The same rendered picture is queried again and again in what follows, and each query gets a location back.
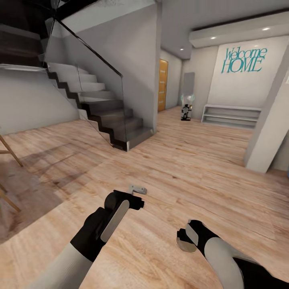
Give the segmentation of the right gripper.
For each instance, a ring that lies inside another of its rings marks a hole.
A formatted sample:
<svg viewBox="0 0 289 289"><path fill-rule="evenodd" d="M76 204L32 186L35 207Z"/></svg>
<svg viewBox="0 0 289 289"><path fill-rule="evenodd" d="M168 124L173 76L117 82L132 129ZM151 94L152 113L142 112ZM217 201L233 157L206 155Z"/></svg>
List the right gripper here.
<svg viewBox="0 0 289 289"><path fill-rule="evenodd" d="M181 241L186 241L191 244L194 244L192 241L189 240L189 238L187 237L186 231L183 228L180 228L180 230L177 231L177 237L179 237Z"/></svg>

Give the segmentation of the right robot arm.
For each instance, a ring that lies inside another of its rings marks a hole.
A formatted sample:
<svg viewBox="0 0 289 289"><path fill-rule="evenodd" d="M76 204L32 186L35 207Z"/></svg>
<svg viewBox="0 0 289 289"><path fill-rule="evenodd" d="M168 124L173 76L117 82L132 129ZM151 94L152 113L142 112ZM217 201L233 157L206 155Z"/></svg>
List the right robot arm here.
<svg viewBox="0 0 289 289"><path fill-rule="evenodd" d="M188 220L177 231L181 241L195 244L213 268L223 289L289 289L251 256L239 251L210 231L199 220Z"/></svg>

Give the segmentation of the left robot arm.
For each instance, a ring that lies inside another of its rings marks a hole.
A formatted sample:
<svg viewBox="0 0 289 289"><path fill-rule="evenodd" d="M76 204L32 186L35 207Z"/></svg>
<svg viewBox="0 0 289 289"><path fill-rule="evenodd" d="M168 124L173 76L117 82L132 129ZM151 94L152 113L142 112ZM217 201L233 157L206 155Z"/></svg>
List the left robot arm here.
<svg viewBox="0 0 289 289"><path fill-rule="evenodd" d="M145 201L134 192L146 195L148 190L130 183L126 193L114 190L108 194L104 208L88 216L81 230L27 289L79 289L128 209L144 207Z"/></svg>

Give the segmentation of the pillar candle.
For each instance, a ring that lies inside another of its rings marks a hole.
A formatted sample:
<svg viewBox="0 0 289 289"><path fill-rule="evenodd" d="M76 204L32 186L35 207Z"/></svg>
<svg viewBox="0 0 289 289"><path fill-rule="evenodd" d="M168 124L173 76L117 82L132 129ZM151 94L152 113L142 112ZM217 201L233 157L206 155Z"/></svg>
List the pillar candle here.
<svg viewBox="0 0 289 289"><path fill-rule="evenodd" d="M195 252L197 247L195 244L191 244L186 241L181 241L179 237L176 237L178 247L184 252Z"/></svg>

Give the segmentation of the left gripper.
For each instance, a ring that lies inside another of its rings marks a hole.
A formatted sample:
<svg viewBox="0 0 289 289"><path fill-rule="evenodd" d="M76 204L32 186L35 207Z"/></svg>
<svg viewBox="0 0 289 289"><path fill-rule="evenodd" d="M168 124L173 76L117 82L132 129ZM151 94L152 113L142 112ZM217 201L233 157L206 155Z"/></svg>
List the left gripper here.
<svg viewBox="0 0 289 289"><path fill-rule="evenodd" d="M131 198L131 205L130 205L129 209L132 208L135 210L139 210L140 208L144 207L145 201L142 201L141 197L137 197L137 196L131 195L131 194L128 194L128 195Z"/></svg>

